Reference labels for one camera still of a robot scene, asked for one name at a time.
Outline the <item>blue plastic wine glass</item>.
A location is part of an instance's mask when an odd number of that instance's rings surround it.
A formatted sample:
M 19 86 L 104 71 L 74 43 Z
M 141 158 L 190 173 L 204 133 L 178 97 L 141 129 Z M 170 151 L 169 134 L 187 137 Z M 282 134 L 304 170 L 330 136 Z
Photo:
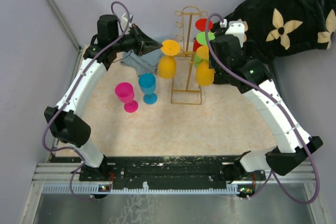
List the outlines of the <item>blue plastic wine glass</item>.
M 145 104 L 152 105 L 158 100 L 158 96 L 155 93 L 156 90 L 156 78 L 151 73 L 145 73 L 138 79 L 138 84 L 141 91 L 144 93 L 143 101 Z

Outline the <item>pink plastic wine glass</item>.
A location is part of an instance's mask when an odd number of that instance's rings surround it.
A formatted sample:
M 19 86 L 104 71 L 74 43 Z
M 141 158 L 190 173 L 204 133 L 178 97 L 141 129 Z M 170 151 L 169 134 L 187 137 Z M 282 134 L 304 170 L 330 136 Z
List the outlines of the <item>pink plastic wine glass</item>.
M 128 113 L 134 113 L 139 105 L 136 102 L 133 85 L 128 82 L 119 83 L 115 87 L 115 94 L 124 104 L 124 110 Z

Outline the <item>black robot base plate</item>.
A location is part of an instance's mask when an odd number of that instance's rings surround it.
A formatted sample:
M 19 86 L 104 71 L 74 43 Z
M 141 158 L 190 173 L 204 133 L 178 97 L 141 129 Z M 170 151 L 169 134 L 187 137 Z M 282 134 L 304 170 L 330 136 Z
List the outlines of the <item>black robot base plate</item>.
M 262 181 L 261 169 L 247 172 L 238 155 L 105 157 L 101 168 L 85 165 L 81 182 L 111 182 L 113 189 L 225 189 L 234 181 Z

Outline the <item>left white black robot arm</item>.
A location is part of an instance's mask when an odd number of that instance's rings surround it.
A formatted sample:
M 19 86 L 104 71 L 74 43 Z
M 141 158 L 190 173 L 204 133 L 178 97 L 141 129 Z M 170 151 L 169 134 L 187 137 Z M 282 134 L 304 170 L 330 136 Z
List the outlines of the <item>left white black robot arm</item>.
M 80 68 L 69 89 L 54 107 L 44 111 L 47 131 L 81 157 L 90 173 L 98 180 L 108 177 L 104 155 L 90 140 L 91 128 L 81 118 L 85 106 L 99 80 L 110 68 L 117 54 L 132 52 L 143 56 L 161 48 L 161 43 L 148 37 L 133 16 L 102 15 L 97 21 L 97 34 L 83 55 Z

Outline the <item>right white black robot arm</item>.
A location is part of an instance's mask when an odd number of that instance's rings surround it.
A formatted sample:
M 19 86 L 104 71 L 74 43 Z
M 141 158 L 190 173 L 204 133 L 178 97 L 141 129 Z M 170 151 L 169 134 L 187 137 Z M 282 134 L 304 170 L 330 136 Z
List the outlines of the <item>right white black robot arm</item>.
M 276 146 L 245 153 L 234 167 L 235 175 L 248 179 L 254 171 L 270 169 L 285 176 L 298 167 L 323 141 L 304 130 L 276 89 L 269 71 L 258 59 L 248 59 L 240 39 L 232 34 L 207 40 L 210 65 L 255 106 L 276 140 Z

